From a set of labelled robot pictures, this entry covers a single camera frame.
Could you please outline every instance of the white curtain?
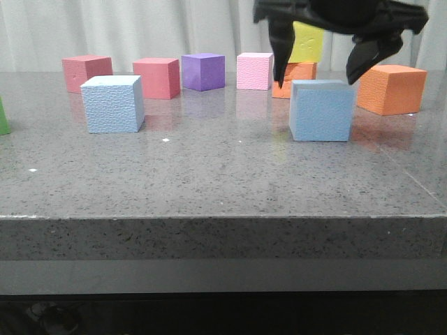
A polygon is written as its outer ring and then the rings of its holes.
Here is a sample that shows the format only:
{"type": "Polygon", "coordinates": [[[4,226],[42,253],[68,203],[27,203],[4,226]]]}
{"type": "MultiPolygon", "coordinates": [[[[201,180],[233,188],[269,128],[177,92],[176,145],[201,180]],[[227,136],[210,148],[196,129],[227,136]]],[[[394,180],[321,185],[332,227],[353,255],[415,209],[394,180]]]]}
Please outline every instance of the white curtain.
{"type": "MultiPolygon", "coordinates": [[[[404,33],[386,63],[445,70],[447,0],[423,5],[430,21],[404,33]]],[[[0,0],[0,71],[61,71],[61,59],[111,56],[115,71],[143,57],[213,52],[235,71],[241,52],[270,52],[266,22],[253,23],[253,0],[0,0]]],[[[350,36],[325,32],[321,70],[344,70],[350,36]]]]}

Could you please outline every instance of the gray granite table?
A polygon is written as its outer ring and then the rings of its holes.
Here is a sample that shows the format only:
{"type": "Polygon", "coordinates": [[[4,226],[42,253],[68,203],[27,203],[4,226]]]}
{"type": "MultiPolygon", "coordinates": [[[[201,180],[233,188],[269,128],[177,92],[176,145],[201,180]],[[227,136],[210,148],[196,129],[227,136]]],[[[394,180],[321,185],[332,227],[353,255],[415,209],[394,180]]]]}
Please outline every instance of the gray granite table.
{"type": "Polygon", "coordinates": [[[61,73],[0,73],[0,295],[447,288],[445,73],[349,142],[294,142],[270,95],[228,73],[92,135],[61,73]]]}

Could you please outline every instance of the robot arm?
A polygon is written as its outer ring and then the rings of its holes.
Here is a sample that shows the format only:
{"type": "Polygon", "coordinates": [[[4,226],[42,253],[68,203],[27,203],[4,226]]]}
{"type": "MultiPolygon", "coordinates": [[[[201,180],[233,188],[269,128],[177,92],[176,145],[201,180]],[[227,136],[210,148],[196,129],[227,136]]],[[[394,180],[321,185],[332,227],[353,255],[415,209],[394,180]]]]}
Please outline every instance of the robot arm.
{"type": "Polygon", "coordinates": [[[274,79],[282,86],[300,21],[340,34],[353,35],[355,46],[346,64],[353,84],[380,61],[399,52],[401,34],[419,34],[428,21],[421,6],[391,0],[255,0],[254,22],[268,19],[274,53],[274,79]]]}

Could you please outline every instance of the foam cube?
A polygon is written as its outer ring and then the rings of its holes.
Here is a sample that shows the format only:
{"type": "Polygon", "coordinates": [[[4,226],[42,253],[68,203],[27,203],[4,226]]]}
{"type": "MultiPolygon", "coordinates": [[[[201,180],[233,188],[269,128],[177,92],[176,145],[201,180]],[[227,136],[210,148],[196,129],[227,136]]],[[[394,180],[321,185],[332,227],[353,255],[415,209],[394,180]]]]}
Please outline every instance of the foam cube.
{"type": "Polygon", "coordinates": [[[282,87],[279,87],[278,82],[273,83],[272,97],[290,99],[292,80],[308,80],[316,77],[316,63],[302,62],[289,63],[284,73],[284,82],[282,87]]]}
{"type": "Polygon", "coordinates": [[[143,58],[133,62],[133,73],[141,75],[142,95],[172,99],[180,93],[180,67],[176,58],[143,58]]]}
{"type": "Polygon", "coordinates": [[[141,76],[97,76],[81,85],[89,133],[135,133],[145,119],[141,76]]]}
{"type": "Polygon", "coordinates": [[[426,78],[417,68],[373,66],[360,78],[357,105],[380,115],[419,112],[426,78]]]}
{"type": "Polygon", "coordinates": [[[296,141],[347,141],[354,88],[341,80],[294,80],[289,127],[296,141]]]}
{"type": "Polygon", "coordinates": [[[243,52],[236,60],[238,89],[268,90],[272,85],[273,54],[243,52]]]}
{"type": "Polygon", "coordinates": [[[80,85],[97,75],[112,75],[112,59],[110,57],[86,54],[62,59],[67,91],[81,93],[80,85]]]}
{"type": "Polygon", "coordinates": [[[3,110],[3,103],[0,98],[0,135],[9,134],[11,132],[8,120],[6,120],[5,111],[3,110]]]}
{"type": "Polygon", "coordinates": [[[295,30],[295,43],[288,62],[311,61],[318,63],[323,50],[324,30],[301,22],[294,22],[293,29],[295,30]]]}
{"type": "Polygon", "coordinates": [[[225,87],[225,56],[185,54],[182,56],[183,87],[207,91],[225,87]]]}

